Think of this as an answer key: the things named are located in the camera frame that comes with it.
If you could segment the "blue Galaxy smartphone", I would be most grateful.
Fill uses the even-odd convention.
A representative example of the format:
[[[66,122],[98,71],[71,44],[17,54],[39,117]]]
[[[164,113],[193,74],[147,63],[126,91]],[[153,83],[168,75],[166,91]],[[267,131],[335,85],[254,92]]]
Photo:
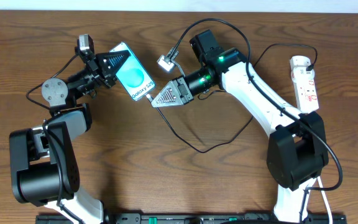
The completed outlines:
[[[121,42],[111,49],[110,52],[119,52],[123,50],[127,50],[130,56],[116,73],[116,76],[129,96],[134,101],[138,101],[155,88],[155,82],[141,64],[140,60],[136,57],[135,53],[125,42]]]

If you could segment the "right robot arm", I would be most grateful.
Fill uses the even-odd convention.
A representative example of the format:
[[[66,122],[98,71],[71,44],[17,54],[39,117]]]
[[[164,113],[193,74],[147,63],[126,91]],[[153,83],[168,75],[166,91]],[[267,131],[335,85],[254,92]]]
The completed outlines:
[[[278,183],[275,218],[290,223],[305,221],[310,192],[325,193],[314,183],[321,181],[321,171],[329,162],[323,119],[316,113],[310,59],[294,56],[290,60],[297,103],[292,106],[259,77],[247,56],[237,48],[224,50],[210,30],[195,35],[190,45],[200,69],[170,80],[149,99],[151,105],[157,109],[182,106],[215,85],[232,95],[268,137],[267,167]]]

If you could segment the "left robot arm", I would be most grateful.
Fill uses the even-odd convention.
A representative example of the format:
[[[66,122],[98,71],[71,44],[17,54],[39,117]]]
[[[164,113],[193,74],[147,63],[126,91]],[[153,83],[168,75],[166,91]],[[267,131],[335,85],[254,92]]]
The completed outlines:
[[[130,58],[128,50],[96,54],[77,49],[85,67],[66,80],[53,75],[39,84],[51,117],[34,128],[9,135],[11,186],[19,203],[59,212],[72,223],[115,223],[104,203],[80,184],[72,141],[92,125],[90,106],[77,100],[101,85],[111,88]]]

